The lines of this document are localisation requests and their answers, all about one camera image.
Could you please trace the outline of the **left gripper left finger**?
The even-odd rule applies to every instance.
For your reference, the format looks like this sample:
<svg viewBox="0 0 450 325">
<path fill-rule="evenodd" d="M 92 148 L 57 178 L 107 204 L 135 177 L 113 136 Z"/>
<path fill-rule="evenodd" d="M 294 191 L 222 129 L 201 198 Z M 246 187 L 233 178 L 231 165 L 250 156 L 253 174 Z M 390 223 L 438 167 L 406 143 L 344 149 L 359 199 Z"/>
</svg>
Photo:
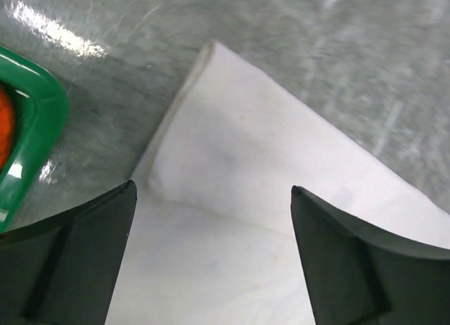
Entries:
<svg viewBox="0 0 450 325">
<path fill-rule="evenodd" d="M 129 180 L 1 234 L 2 324 L 104 324 L 137 202 Z"/>
</svg>

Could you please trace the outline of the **white t shirt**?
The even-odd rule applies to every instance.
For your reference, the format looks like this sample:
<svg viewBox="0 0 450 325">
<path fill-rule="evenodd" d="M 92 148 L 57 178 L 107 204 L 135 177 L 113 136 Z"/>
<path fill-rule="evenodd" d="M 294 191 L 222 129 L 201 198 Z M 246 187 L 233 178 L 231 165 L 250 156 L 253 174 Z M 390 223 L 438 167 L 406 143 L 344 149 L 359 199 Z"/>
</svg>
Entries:
<svg viewBox="0 0 450 325">
<path fill-rule="evenodd" d="M 216 41 L 133 180 L 136 213 L 108 324 L 316 324 L 291 217 L 301 186 L 449 250 L 449 215 Z"/>
</svg>

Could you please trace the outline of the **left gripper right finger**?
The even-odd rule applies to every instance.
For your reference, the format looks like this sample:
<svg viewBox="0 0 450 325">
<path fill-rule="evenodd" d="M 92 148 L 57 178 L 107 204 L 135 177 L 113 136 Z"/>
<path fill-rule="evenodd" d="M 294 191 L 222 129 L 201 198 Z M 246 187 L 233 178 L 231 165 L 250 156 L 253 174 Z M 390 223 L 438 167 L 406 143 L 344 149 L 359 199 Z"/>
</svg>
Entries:
<svg viewBox="0 0 450 325">
<path fill-rule="evenodd" d="M 316 324 L 449 323 L 449 250 L 381 229 L 301 186 L 290 211 Z"/>
</svg>

